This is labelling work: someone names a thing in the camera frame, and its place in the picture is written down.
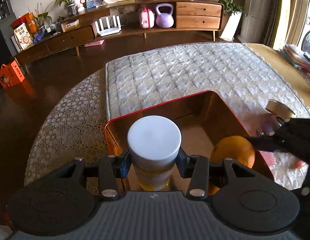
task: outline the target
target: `orange fruit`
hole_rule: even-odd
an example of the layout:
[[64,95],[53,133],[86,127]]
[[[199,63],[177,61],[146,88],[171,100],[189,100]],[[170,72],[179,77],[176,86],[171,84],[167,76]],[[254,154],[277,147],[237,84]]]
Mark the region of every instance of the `orange fruit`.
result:
[[[252,168],[255,162],[255,151],[251,143],[244,137],[238,135],[226,137],[214,147],[209,161],[220,163],[228,157]],[[219,187],[209,182],[208,195],[214,195],[218,190]]]

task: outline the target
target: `dark brown floor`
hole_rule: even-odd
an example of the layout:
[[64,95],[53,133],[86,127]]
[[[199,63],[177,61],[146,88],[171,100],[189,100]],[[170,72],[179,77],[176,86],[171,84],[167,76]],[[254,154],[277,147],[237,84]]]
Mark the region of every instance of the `dark brown floor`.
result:
[[175,44],[211,41],[207,32],[163,32],[106,40],[102,46],[74,49],[32,64],[26,76],[34,94],[16,85],[0,92],[0,211],[23,187],[25,168],[36,134],[59,100],[77,83],[121,56]]

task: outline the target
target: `gray ribbed panel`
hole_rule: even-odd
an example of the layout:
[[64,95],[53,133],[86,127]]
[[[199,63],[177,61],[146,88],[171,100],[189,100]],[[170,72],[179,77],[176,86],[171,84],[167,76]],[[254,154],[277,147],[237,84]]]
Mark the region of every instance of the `gray ribbed panel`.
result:
[[116,202],[104,202],[97,214],[77,230],[41,237],[17,232],[11,240],[293,240],[290,232],[252,236],[219,222],[203,202],[181,192],[127,192]]

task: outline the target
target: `white bottle cap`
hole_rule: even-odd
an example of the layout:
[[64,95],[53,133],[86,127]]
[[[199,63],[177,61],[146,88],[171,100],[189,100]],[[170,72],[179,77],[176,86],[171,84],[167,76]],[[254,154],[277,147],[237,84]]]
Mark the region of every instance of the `white bottle cap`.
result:
[[149,171],[158,171],[174,163],[181,133],[173,121],[150,115],[133,123],[127,142],[133,163]]

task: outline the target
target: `white quilted cloth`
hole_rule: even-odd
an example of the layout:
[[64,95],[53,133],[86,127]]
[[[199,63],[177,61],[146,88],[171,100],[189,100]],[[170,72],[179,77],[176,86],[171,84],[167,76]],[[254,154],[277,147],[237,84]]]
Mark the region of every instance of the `white quilted cloth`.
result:
[[[106,79],[108,120],[205,90],[218,93],[250,135],[270,98],[310,118],[283,77],[241,43],[184,44],[121,57],[107,63]],[[287,189],[301,187],[307,165],[293,168],[291,154],[275,158],[270,167],[275,181]]]

